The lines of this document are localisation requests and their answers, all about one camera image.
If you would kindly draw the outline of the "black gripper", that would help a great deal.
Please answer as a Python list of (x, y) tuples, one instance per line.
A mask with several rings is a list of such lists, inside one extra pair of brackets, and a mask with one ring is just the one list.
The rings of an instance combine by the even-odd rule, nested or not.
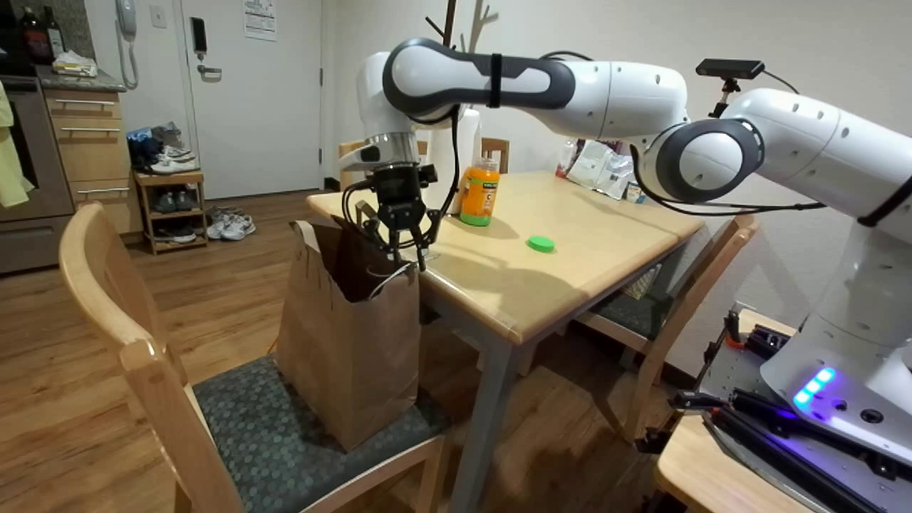
[[(394, 169), (380, 169), (371, 177), (371, 191), (380, 200), (380, 217), (384, 223), (414, 223), (410, 228), (410, 243), (415, 253), (420, 270), (424, 270), (424, 251), (428, 251), (428, 233), (424, 233), (424, 203), (421, 203), (421, 187), (437, 179), (434, 164), (394, 164)], [(380, 246), (391, 253), (394, 251), (394, 231), (384, 223), (376, 223), (376, 238)]]

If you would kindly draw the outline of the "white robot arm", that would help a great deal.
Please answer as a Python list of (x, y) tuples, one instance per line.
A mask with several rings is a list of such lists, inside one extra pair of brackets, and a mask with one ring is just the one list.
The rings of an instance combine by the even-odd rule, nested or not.
[(662, 200), (700, 204), (759, 174), (912, 243), (912, 139), (806, 93), (750, 87), (693, 120), (683, 76), (665, 65), (470, 53), (424, 36), (371, 53), (358, 84), (381, 137), (460, 106), (517, 109), (565, 137), (643, 143), (642, 186)]

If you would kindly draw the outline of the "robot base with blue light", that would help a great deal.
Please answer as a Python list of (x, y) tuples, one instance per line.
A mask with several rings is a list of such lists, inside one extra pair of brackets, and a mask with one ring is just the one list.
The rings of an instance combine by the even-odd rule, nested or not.
[(912, 464), (912, 247), (854, 226), (799, 332), (760, 364), (800, 419)]

